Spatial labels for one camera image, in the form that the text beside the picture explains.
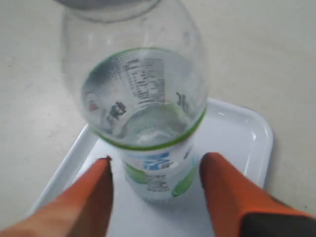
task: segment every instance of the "white table surface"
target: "white table surface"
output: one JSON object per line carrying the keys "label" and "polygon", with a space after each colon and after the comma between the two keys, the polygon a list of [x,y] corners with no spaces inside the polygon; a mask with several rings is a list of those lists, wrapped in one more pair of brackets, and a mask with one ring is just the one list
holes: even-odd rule
{"label": "white table surface", "polygon": [[[210,96],[261,113],[266,189],[316,214],[316,2],[183,0],[209,50]],[[0,229],[24,217],[84,126],[60,74],[62,7],[0,0]]]}

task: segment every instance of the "white tray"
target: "white tray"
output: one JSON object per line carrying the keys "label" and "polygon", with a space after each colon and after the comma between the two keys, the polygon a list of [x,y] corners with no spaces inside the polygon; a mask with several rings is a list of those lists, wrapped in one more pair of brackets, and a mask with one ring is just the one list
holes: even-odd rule
{"label": "white tray", "polygon": [[[273,146],[268,123],[256,112],[214,99],[195,135],[202,157],[220,152],[246,177],[263,187]],[[197,177],[190,189],[167,205],[150,205],[139,199],[124,179],[115,149],[86,126],[59,166],[36,205],[53,200],[80,177],[97,158],[110,155],[115,185],[114,207],[108,237],[210,237],[214,236]]]}

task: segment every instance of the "clear plastic bottle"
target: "clear plastic bottle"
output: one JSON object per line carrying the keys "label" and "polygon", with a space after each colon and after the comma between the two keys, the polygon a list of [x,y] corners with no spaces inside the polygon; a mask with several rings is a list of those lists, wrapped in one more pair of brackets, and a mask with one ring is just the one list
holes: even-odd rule
{"label": "clear plastic bottle", "polygon": [[119,149],[138,195],[166,201],[192,183],[192,134],[206,109],[209,68],[178,0],[59,0],[63,72],[91,128]]}

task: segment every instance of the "green stripe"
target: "green stripe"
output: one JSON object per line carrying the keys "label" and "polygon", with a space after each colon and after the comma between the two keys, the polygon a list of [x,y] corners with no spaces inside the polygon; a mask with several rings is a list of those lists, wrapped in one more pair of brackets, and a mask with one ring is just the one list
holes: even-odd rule
{"label": "green stripe", "polygon": [[160,150],[160,149],[164,149],[164,148],[167,148],[167,147],[171,147],[171,146],[174,146],[180,142],[183,142],[184,140],[186,140],[188,137],[190,137],[195,131],[196,129],[198,128],[198,126],[200,125],[200,123],[202,122],[204,116],[205,116],[205,113],[206,113],[206,108],[204,109],[203,113],[201,114],[201,116],[199,117],[199,119],[197,120],[197,122],[193,125],[193,127],[191,127],[186,133],[184,133],[183,135],[179,136],[178,138],[170,141],[170,142],[167,142],[167,143],[163,143],[163,144],[160,144],[160,145],[156,145],[156,146],[149,146],[149,147],[142,147],[142,146],[132,146],[132,145],[126,145],[126,144],[122,144],[122,143],[119,143],[119,142],[116,142],[116,141],[113,141],[109,138],[106,138],[103,134],[101,134],[99,131],[93,129],[93,131],[99,135],[104,141],[116,146],[116,147],[119,147],[119,148],[122,148],[124,150],[133,150],[133,151],[153,151],[153,150]]}

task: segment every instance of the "bottle neck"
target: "bottle neck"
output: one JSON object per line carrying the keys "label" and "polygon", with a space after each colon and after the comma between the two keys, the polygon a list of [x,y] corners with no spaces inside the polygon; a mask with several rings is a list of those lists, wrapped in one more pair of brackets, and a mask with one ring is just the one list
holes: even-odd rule
{"label": "bottle neck", "polygon": [[92,21],[113,23],[132,19],[154,8],[161,0],[94,0],[93,7],[72,7],[74,14]]}

